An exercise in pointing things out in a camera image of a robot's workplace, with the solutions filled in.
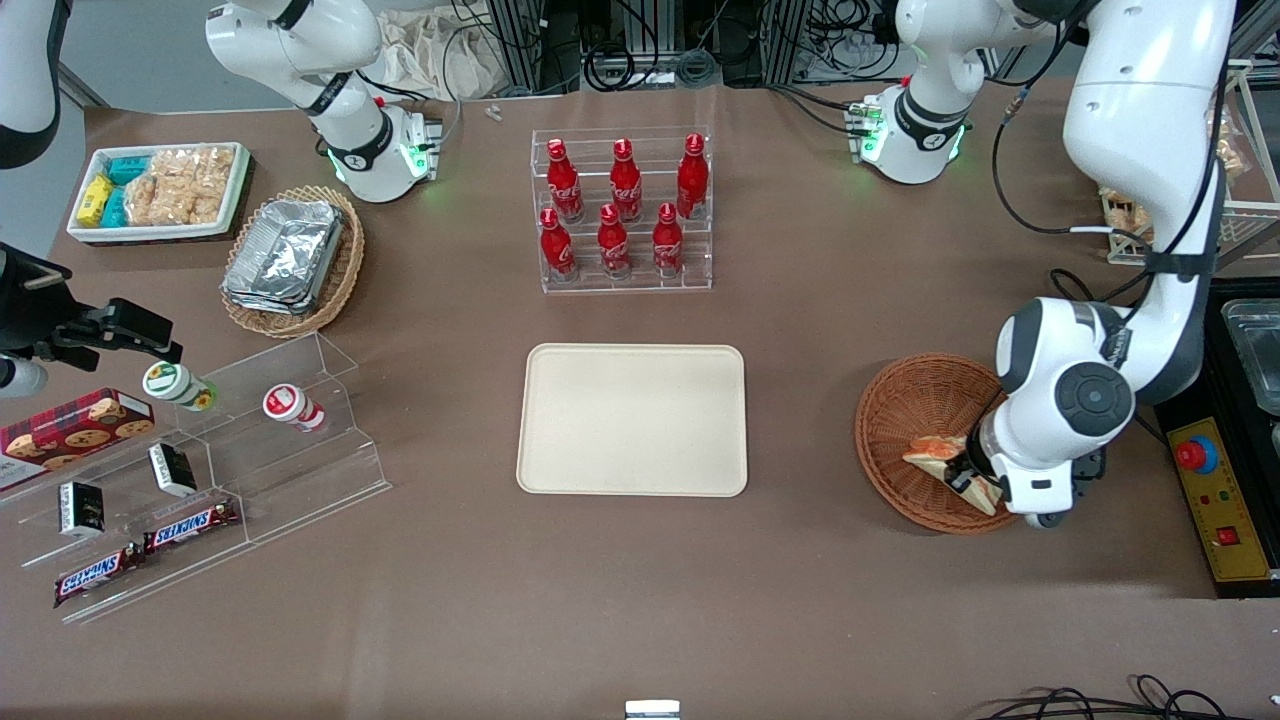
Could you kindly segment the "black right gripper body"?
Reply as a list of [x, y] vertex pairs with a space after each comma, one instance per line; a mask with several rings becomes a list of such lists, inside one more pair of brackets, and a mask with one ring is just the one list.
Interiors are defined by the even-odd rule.
[[1, 347], [20, 359], [63, 363], [93, 372], [99, 352], [87, 346], [97, 336], [97, 309], [78, 301], [69, 269], [26, 251], [3, 246]]

